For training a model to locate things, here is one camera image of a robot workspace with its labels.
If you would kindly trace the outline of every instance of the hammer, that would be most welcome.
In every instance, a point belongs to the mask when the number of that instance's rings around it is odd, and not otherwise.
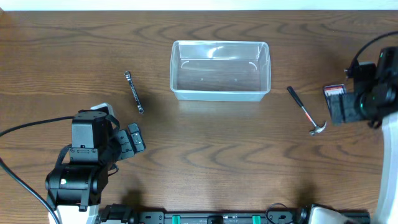
[[[312,136],[321,133],[325,127],[326,127],[326,122],[323,124],[322,127],[319,127],[314,120],[312,119],[311,115],[307,112],[307,110],[304,108],[304,104],[301,102],[299,96],[297,96],[296,92],[294,92],[293,88],[291,86],[287,87],[287,91],[292,95],[293,99],[296,101],[296,103],[301,107],[301,109],[304,110],[305,115],[307,115],[307,118],[311,121],[311,123],[314,125],[315,129],[310,131],[310,134]]]

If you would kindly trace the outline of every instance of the hammer head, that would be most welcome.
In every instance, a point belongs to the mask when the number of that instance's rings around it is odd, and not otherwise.
[[[314,130],[310,131],[310,134],[311,134],[312,136],[314,136],[314,135],[316,135],[316,134],[318,134],[318,133],[321,133],[321,132],[325,129],[325,127],[326,127],[326,122],[325,122],[325,124],[323,124],[322,127],[319,127],[319,126],[317,125],[317,126],[315,127]]]

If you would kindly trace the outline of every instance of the silver wrench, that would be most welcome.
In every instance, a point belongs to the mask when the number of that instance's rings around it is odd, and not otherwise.
[[[138,107],[138,112],[139,112],[140,114],[143,114],[143,113],[144,113],[144,109],[143,109],[143,107],[141,106],[141,102],[139,101],[139,98],[138,98],[138,95],[137,95],[137,91],[136,91],[136,89],[134,88],[134,85],[132,84],[131,74],[130,74],[129,71],[125,71],[125,72],[124,72],[124,75],[126,76],[127,81],[129,81],[129,83],[130,83],[130,88],[131,88],[132,94],[134,95],[134,99],[136,99],[136,103],[137,103],[137,107]]]

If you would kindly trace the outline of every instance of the green tape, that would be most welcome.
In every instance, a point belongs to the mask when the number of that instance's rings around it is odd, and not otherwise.
[[[261,217],[259,215],[253,215],[253,224],[261,224]]]
[[[181,217],[179,215],[173,215],[172,224],[181,224]]]

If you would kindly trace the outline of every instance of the rectangular storage box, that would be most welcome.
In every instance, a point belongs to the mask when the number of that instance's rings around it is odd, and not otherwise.
[[[261,101],[271,89],[265,42],[174,42],[170,87],[179,100]]]

